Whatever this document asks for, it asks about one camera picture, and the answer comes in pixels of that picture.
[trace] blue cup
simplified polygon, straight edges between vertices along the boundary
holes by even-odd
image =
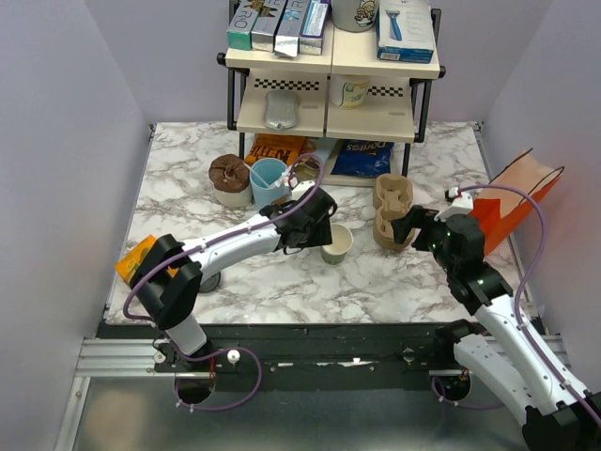
[[[286,182],[273,188],[266,188],[263,183],[265,181],[268,185],[272,184],[282,176],[286,169],[285,163],[275,158],[264,158],[253,164],[251,186],[253,187],[254,206],[257,210],[261,210],[274,200],[288,194],[289,189]]]

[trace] chips bag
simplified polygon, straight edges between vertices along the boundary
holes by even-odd
[[[263,158],[277,158],[290,166],[301,154],[306,139],[304,136],[258,134],[244,161],[252,166]]]

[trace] blue snack bag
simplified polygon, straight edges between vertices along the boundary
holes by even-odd
[[[355,176],[374,179],[391,172],[391,153],[394,143],[347,139],[342,145],[331,173],[336,176]]]

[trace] mug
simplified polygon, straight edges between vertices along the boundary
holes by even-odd
[[[363,105],[369,77],[362,75],[333,75],[330,80],[330,101],[338,108],[352,110]]]
[[[379,0],[331,0],[331,19],[338,28],[358,33],[376,22]]]

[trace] orange bag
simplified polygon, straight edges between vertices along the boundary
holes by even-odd
[[[244,162],[252,166],[262,158],[277,158],[290,166],[299,157],[306,139],[304,136],[258,134]]]
[[[531,152],[522,150],[490,185],[518,188],[540,202],[560,179],[564,167],[552,169],[540,164]],[[471,216],[478,219],[485,232],[485,255],[494,251],[532,210],[531,203],[518,194],[494,188],[482,190],[474,200]]]

